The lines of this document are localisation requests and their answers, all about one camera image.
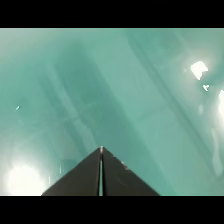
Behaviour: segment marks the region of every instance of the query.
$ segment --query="glossy green surface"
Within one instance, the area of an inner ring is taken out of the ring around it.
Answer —
[[[223,37],[0,29],[0,195],[40,195],[101,145],[162,195],[223,195]]]

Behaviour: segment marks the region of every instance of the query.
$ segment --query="teal surface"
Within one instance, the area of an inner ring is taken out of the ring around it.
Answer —
[[[0,29],[0,195],[40,195],[99,146],[161,195],[224,195],[223,38]]]

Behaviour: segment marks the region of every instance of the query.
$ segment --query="reflective floor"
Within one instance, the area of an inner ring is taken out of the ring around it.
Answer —
[[[224,195],[223,29],[0,29],[0,195],[41,195],[105,146],[161,195]]]

